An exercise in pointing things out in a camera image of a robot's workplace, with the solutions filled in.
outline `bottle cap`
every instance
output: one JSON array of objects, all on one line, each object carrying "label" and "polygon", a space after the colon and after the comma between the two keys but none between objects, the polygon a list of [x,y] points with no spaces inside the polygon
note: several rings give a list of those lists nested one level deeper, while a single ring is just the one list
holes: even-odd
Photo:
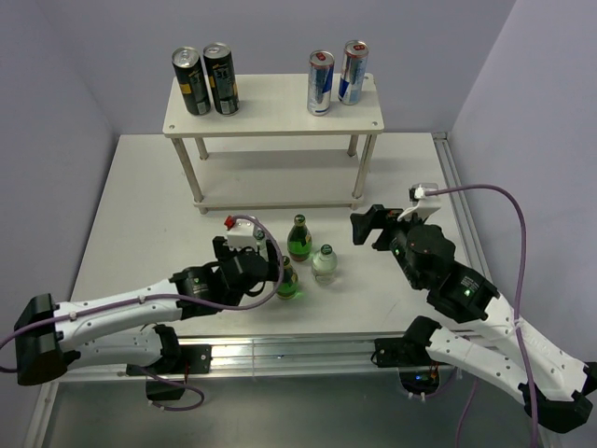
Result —
[{"label": "bottle cap", "polygon": [[295,226],[304,226],[305,225],[305,216],[304,215],[296,215],[295,216]]}]

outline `energy drink can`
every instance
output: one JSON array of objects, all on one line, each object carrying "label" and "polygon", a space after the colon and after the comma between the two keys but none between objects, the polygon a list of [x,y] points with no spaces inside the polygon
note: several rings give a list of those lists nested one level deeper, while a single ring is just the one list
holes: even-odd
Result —
[{"label": "energy drink can", "polygon": [[355,105],[361,99],[368,55],[369,48],[361,40],[349,40],[344,46],[338,98],[346,105]]},{"label": "energy drink can", "polygon": [[210,44],[203,49],[203,60],[212,88],[215,110],[226,116],[236,114],[239,111],[239,93],[230,47],[219,42]]},{"label": "energy drink can", "polygon": [[193,115],[204,115],[209,112],[211,105],[199,51],[192,47],[181,47],[175,50],[172,53],[172,65],[187,111]]},{"label": "energy drink can", "polygon": [[329,110],[334,77],[334,56],[319,49],[309,57],[309,88],[307,109],[314,115],[325,115]]}]

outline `can lid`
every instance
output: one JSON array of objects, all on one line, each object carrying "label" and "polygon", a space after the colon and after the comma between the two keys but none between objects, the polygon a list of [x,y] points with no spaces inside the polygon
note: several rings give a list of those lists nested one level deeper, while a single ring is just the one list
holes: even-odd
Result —
[{"label": "can lid", "polygon": [[307,219],[305,218],[304,215],[296,215],[295,216],[295,226],[304,226],[306,220]]},{"label": "can lid", "polygon": [[316,67],[329,67],[334,65],[334,56],[329,51],[317,49],[309,56],[309,62]]},{"label": "can lid", "polygon": [[230,47],[221,42],[214,42],[203,49],[203,57],[207,59],[220,59],[232,53]]},{"label": "can lid", "polygon": [[332,246],[331,245],[322,245],[321,246],[321,253],[324,255],[331,255],[331,253],[333,252]]},{"label": "can lid", "polygon": [[172,63],[180,68],[189,68],[199,60],[199,51],[192,47],[181,47],[172,53]]},{"label": "can lid", "polygon": [[344,52],[355,58],[364,58],[369,54],[369,47],[362,40],[349,40],[344,46]]}]

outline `blue and silver can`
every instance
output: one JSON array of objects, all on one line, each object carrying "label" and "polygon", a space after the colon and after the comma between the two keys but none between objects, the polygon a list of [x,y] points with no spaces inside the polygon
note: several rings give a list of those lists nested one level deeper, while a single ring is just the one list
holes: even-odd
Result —
[{"label": "blue and silver can", "polygon": [[334,56],[319,49],[309,57],[309,89],[307,109],[314,115],[325,115],[329,110],[334,77]]},{"label": "blue and silver can", "polygon": [[344,46],[338,98],[346,105],[355,105],[361,99],[368,55],[369,48],[361,40],[349,40]]}]

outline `black can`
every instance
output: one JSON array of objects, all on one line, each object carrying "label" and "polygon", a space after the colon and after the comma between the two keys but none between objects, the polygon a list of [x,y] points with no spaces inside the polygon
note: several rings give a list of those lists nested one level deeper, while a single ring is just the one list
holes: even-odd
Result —
[{"label": "black can", "polygon": [[212,88],[215,110],[226,116],[236,114],[239,111],[239,93],[230,47],[219,42],[210,44],[203,49],[203,60]]},{"label": "black can", "polygon": [[211,104],[199,51],[192,47],[177,49],[172,53],[172,65],[187,111],[193,115],[205,115]]}]

